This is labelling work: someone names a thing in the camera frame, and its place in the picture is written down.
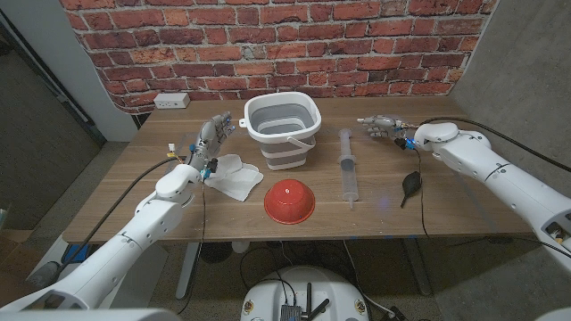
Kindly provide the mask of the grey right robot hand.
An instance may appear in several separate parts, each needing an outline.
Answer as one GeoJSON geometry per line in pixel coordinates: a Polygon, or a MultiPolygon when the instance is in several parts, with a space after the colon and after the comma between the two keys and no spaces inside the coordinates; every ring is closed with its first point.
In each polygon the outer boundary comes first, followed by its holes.
{"type": "Polygon", "coordinates": [[[416,148],[413,138],[407,136],[407,131],[417,129],[417,125],[402,120],[397,116],[374,115],[358,118],[357,122],[367,128],[370,136],[387,137],[402,150],[414,150],[416,148]]]}

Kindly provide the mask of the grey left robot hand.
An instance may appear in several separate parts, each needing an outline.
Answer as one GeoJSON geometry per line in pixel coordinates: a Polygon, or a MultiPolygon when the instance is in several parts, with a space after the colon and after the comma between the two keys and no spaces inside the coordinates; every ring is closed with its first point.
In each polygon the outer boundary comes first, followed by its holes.
{"type": "Polygon", "coordinates": [[[205,121],[185,164],[199,172],[205,170],[208,174],[215,173],[218,168],[217,155],[220,147],[236,129],[231,120],[231,112],[226,111],[205,121]]]}

